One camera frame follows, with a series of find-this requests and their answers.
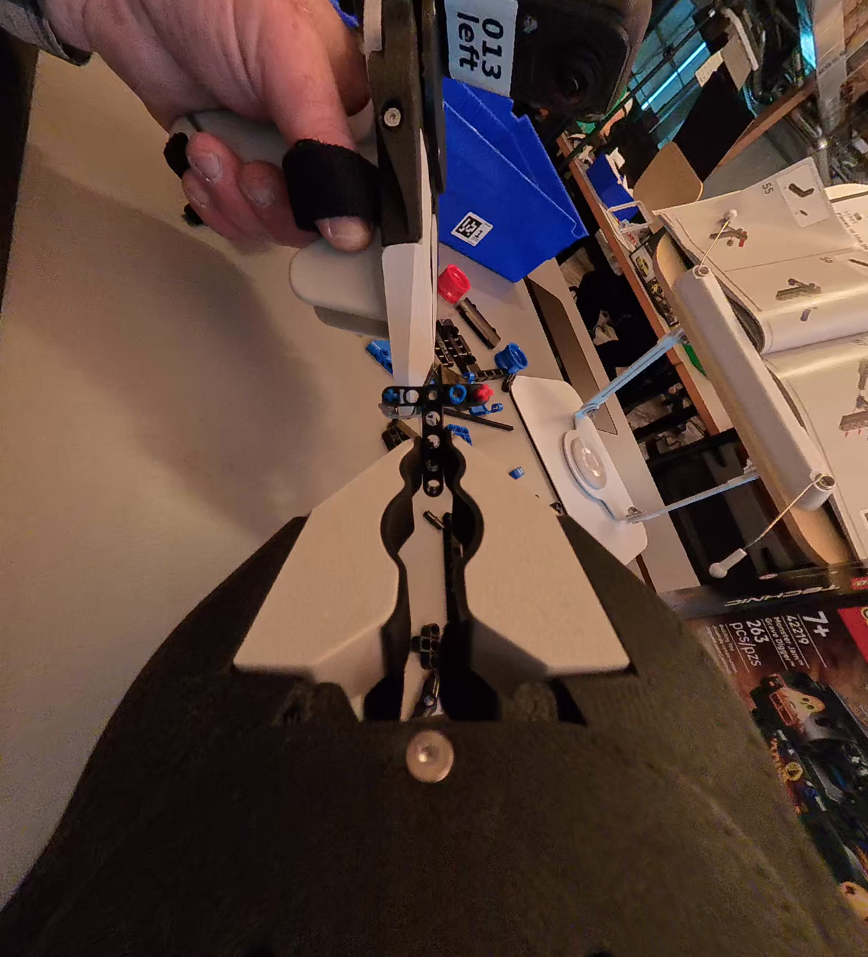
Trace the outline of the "long black axle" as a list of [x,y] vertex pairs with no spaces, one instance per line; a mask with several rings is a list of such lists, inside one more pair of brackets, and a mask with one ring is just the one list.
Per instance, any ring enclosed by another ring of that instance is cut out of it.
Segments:
[[506,424],[504,422],[496,421],[491,415],[477,415],[477,414],[467,413],[464,411],[459,411],[455,408],[447,408],[443,411],[443,413],[445,416],[463,421],[464,423],[477,424],[477,425],[481,425],[491,429],[499,430],[505,433],[510,433],[514,431],[514,426],[510,424]]

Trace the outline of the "grey desk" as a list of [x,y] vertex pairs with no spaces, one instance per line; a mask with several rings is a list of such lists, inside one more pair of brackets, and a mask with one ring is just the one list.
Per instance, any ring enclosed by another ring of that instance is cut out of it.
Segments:
[[[106,389],[161,458],[170,497],[241,504],[264,455],[276,478],[310,423],[301,368],[217,249],[61,185],[24,189],[56,238],[22,297],[33,348],[71,369],[57,399]],[[619,830],[627,764],[578,689],[485,721],[447,722],[451,771],[408,771],[419,732],[360,722],[341,692],[238,674],[235,653],[291,520],[153,652],[100,732],[57,828],[0,910],[0,955],[633,955],[639,927]]]

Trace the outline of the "white book stand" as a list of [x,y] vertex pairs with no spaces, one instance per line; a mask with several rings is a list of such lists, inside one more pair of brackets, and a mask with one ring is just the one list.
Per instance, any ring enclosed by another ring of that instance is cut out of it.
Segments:
[[[628,203],[658,236],[670,308],[656,344],[583,399],[520,375],[512,398],[567,514],[623,563],[647,521],[758,482],[818,564],[868,560],[868,185],[826,187],[812,159],[711,199],[674,145]],[[690,345],[751,463],[738,478],[653,512],[634,503],[595,418],[649,365]]]

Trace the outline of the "black curved panel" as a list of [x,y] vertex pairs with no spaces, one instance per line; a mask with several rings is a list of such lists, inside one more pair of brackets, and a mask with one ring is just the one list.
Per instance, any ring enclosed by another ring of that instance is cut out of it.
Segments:
[[461,298],[456,303],[455,309],[480,342],[487,348],[498,348],[502,340],[500,334],[469,297]]

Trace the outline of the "person's left hand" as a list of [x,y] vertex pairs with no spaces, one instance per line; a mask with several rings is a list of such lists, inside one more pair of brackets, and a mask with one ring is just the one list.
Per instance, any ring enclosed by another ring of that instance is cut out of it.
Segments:
[[[97,54],[170,130],[183,116],[228,110],[276,126],[285,142],[352,150],[348,118],[369,100],[356,36],[331,2],[47,1],[57,38]],[[209,133],[188,140],[181,183],[213,231],[248,246],[308,245],[296,227],[284,175],[243,162]]]

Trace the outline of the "open instruction booklet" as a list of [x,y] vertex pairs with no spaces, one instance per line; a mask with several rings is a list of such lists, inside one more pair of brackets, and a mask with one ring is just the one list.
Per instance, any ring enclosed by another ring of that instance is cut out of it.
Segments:
[[868,186],[813,160],[657,211],[690,267],[655,265],[688,342],[799,546],[868,559]]

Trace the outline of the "black frame piece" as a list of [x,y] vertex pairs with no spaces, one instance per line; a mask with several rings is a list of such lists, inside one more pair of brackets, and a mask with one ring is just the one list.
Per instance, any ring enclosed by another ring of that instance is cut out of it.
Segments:
[[435,353],[440,365],[452,366],[462,374],[477,366],[476,358],[463,335],[451,321],[437,320],[435,332]]

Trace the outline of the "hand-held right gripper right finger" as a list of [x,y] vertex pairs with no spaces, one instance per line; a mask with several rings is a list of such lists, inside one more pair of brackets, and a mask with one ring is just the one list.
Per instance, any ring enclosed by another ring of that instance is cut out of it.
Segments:
[[522,686],[626,671],[629,654],[568,536],[575,526],[463,442],[444,471],[464,553],[460,620],[441,639],[447,715],[495,720]]

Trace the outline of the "blue storage bin with tag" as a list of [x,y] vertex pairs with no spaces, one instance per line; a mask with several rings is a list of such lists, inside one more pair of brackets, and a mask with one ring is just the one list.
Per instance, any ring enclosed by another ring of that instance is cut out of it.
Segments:
[[512,101],[445,78],[440,242],[518,282],[588,231],[530,119]]

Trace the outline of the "black toy set box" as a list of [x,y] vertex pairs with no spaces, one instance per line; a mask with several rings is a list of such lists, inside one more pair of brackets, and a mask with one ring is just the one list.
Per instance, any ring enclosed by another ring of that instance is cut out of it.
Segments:
[[663,592],[716,657],[868,928],[868,559]]

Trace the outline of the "person's left forearm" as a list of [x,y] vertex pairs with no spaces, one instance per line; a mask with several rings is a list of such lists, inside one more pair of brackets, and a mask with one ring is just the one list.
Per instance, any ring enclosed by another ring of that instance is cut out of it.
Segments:
[[86,64],[92,56],[58,38],[49,23],[44,3],[40,1],[0,1],[0,30],[77,66]]

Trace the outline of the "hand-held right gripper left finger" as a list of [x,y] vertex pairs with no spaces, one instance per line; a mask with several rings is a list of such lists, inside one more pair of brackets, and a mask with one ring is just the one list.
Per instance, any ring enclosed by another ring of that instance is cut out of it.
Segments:
[[238,648],[238,672],[335,684],[400,720],[413,635],[400,552],[414,532],[417,442],[395,447],[301,522]]

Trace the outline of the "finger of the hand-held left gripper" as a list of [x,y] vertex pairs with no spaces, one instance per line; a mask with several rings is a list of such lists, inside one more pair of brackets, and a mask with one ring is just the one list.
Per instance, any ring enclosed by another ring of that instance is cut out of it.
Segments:
[[381,135],[381,270],[398,387],[421,387],[435,358],[437,195],[421,133]]

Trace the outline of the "black beam assembly with pins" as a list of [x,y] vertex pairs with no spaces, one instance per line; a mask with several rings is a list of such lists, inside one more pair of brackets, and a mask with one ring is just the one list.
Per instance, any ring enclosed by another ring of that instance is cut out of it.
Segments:
[[467,412],[471,406],[489,404],[493,389],[487,383],[478,388],[467,384],[466,378],[456,383],[444,383],[431,374],[425,385],[417,388],[392,386],[381,394],[380,403],[397,403],[403,407],[401,421],[416,431],[420,442],[420,486],[428,497],[440,496],[445,488],[445,462],[453,448],[443,411],[455,408]]

